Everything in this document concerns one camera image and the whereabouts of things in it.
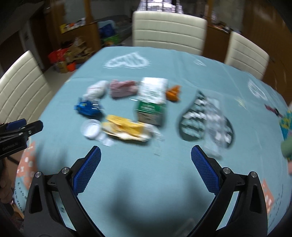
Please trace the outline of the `person's left hand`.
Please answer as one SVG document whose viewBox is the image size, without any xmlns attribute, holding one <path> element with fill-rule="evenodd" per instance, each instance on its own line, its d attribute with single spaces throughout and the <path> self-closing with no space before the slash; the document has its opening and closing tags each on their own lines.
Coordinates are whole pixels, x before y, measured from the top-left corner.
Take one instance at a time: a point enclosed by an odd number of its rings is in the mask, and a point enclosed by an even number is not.
<svg viewBox="0 0 292 237">
<path fill-rule="evenodd" d="M 7 158 L 3 159 L 3 170 L 1 173 L 1 202 L 6 204 L 12 201 L 13 191 L 11 189 L 11 179 L 9 177 Z"/>
</svg>

